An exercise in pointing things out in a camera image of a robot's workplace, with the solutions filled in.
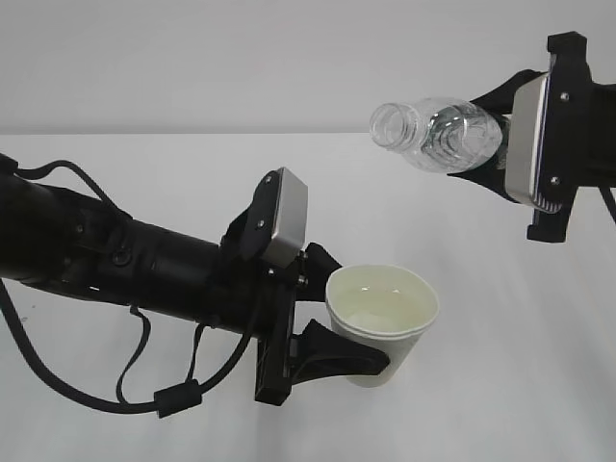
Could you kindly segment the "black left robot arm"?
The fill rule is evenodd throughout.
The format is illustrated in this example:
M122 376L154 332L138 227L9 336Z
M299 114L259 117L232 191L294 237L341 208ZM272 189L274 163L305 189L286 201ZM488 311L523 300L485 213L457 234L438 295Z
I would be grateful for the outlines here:
M199 405L258 343L255 399L280 405L300 383L375 376L390 363L381 349L317 321L294 331L295 306L322 302L338 262L307 243L307 186L288 168L267 172L247 208L210 243L132 218L97 185L90 194L50 186L52 162L22 168L1 160L1 277L47 293L126 306L236 332L240 340L208 380L192 374L147 402L106 400L67 384L42 362L8 293L1 312L31 371L61 396L93 410L167 417Z

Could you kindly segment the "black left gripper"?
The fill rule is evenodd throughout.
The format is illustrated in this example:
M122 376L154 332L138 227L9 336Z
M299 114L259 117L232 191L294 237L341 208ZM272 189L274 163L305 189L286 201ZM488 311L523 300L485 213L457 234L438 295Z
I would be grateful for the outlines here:
M327 281L342 267L321 244L309 243L289 269L228 255L224 247L207 241L198 242L192 257L199 268L192 320L199 329L220 328L241 335L220 369L199 384L200 395L233 371L253 338L257 340L254 397L272 405L282 404L293 385L334 376L377 376L389 366L385 352L347 339L315 320L293 334L296 300L325 302Z

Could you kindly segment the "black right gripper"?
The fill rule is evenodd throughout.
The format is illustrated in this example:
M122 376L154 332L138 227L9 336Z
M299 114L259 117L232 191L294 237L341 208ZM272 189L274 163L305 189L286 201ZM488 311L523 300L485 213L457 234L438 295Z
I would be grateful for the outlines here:
M516 91L549 73L547 113L542 144L539 187L559 212L533 213L526 237L536 242L564 242L578 189L600 191L607 211L615 215L615 85L593 81L586 59L587 38L577 32L548 37L549 72L523 69L495 89L471 100L500 116L512 115ZM499 161L448 177L474 183L511 203Z

